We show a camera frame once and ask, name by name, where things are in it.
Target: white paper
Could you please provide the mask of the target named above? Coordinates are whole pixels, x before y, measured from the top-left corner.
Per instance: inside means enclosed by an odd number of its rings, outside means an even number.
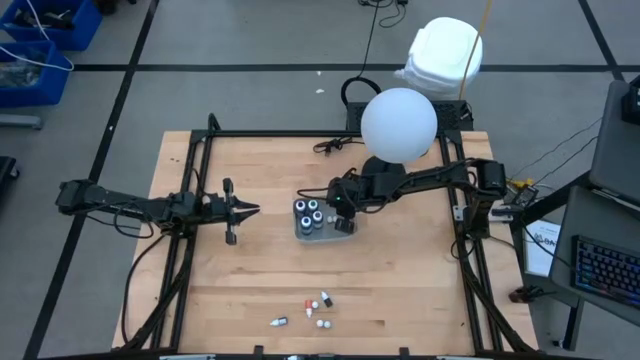
[[[560,225],[538,220],[529,224],[527,230],[529,230],[531,235],[535,236],[540,245],[552,254],[555,254],[558,236],[560,235]],[[548,277],[553,258],[533,242],[529,234],[525,233],[525,239],[525,272],[527,274]]]

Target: black floor stripe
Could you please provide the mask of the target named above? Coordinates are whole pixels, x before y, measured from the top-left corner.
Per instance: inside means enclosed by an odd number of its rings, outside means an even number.
[[[127,65],[126,73],[124,79],[122,80],[122,85],[120,86],[120,90],[118,91],[118,95],[116,96],[115,104],[113,105],[111,115],[109,116],[105,131],[102,135],[102,140],[100,141],[98,152],[91,167],[89,179],[93,181],[98,181],[98,179],[100,178],[100,173],[102,172],[102,168],[104,167],[104,162],[107,157],[107,152],[109,150],[111,140],[113,139],[113,134],[115,133],[118,120],[120,119],[120,114],[122,113],[122,108],[124,107],[124,103],[127,99],[127,94],[129,93],[131,80],[133,79],[133,74],[135,73],[135,65],[138,64],[138,61],[140,60],[140,55],[142,54],[144,43],[149,34],[149,29],[151,28],[151,23],[153,22],[153,17],[155,15],[158,2],[159,0],[152,0],[150,2],[147,15],[144,19],[144,23],[142,24],[142,29],[138,34],[138,39],[136,41],[133,54],[131,55],[131,59],[129,60],[129,64]],[[24,353],[24,359],[36,359],[38,357],[38,354],[40,353],[42,343],[47,334],[47,328],[49,327],[49,323],[51,322],[51,318],[55,311],[58,298],[60,297],[60,293],[64,285],[65,277],[67,276],[69,266],[71,265],[71,260],[75,252],[76,245],[78,244],[78,240],[80,239],[84,220],[84,216],[76,216],[73,219],[71,229],[69,229],[67,239],[65,241],[64,247],[62,248],[62,254],[60,255],[60,259],[58,260],[58,264],[53,274],[53,278],[51,279],[51,283],[49,284],[49,289],[47,290],[42,308],[40,309],[36,324],[31,333],[31,337],[29,338],[29,343],[27,344],[27,348]]]
[[[587,19],[587,23],[591,28],[591,32],[593,36],[596,38],[596,42],[600,47],[600,51],[602,52],[602,56],[607,61],[607,65],[611,66],[611,72],[613,73],[613,77],[616,80],[624,80],[622,77],[622,73],[618,69],[618,64],[616,63],[616,59],[613,57],[613,53],[611,52],[611,48],[609,48],[609,44],[607,44],[607,40],[604,38],[604,34],[600,29],[600,25],[598,25],[598,21],[596,20],[595,15],[593,15],[593,11],[591,10],[591,6],[587,0],[578,0],[580,4],[580,8],[582,8],[582,12],[584,13],[585,18]]]
[[[288,72],[288,71],[358,71],[362,64],[139,64],[134,67],[140,72]],[[366,71],[395,71],[404,64],[369,64]],[[75,71],[128,71],[129,65],[122,64],[80,64]],[[480,66],[480,72],[607,72],[640,71],[640,65],[533,65],[533,64],[487,64]]]
[[[76,64],[73,71],[127,71],[126,64]]]

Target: table leg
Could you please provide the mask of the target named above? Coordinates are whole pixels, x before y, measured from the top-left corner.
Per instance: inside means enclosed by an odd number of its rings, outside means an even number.
[[[569,320],[567,321],[567,329],[564,333],[564,339],[554,341],[553,344],[568,351],[576,351],[578,343],[578,330],[580,329],[580,321],[582,320],[582,311],[584,310],[584,300],[578,300],[578,304],[571,308]]]

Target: yellow cable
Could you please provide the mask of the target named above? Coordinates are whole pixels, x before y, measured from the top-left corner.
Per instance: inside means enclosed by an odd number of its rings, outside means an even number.
[[[478,33],[476,34],[476,40],[473,42],[473,47],[471,48],[471,55],[469,55],[467,66],[464,68],[464,76],[462,77],[462,83],[460,83],[460,93],[458,94],[458,100],[462,100],[462,96],[464,96],[464,83],[467,80],[467,72],[469,72],[469,65],[471,65],[471,59],[473,58],[473,53],[476,51],[476,45],[478,45],[478,40],[480,39],[480,35],[484,31],[484,27],[487,24],[487,19],[489,18],[489,12],[491,11],[492,3],[493,3],[493,0],[487,0],[487,7],[484,9],[484,15],[482,16],[482,22],[480,23],[480,27],[478,28]]]

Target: gray floor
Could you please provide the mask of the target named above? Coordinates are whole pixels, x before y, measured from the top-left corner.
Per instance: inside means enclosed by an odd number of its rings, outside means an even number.
[[[4,9],[9,0],[0,0]],[[105,18],[78,64],[127,64],[150,0]],[[640,64],[640,3],[590,1],[619,64]],[[407,18],[376,28],[371,63],[403,63],[418,27],[439,16],[478,25],[484,4],[413,0]],[[382,16],[394,10],[381,10]],[[161,0],[142,64],[359,63],[373,10],[348,0]],[[8,39],[0,33],[0,40]],[[496,0],[483,36],[485,64],[604,65],[577,1]],[[161,136],[203,127],[215,112],[226,129],[341,129],[339,89],[354,72],[137,72],[100,182],[145,195]],[[627,80],[636,74],[624,74]],[[87,177],[124,73],[71,74],[61,103],[6,109],[40,115],[41,131],[0,129],[0,154],[17,157],[22,177],[0,209],[0,354],[22,357],[71,219],[53,206],[59,182]],[[390,72],[367,76],[383,88],[402,86]],[[470,86],[476,129],[490,134],[494,154],[512,173],[601,116],[610,72],[483,72]],[[354,87],[354,100],[371,94]],[[597,133],[581,134],[521,176],[539,178]],[[589,167],[593,146],[545,183],[561,186]],[[87,223],[40,356],[109,349],[134,242]],[[568,309],[550,299],[531,306],[541,348],[564,332]],[[575,356],[632,358],[640,330],[588,307]]]

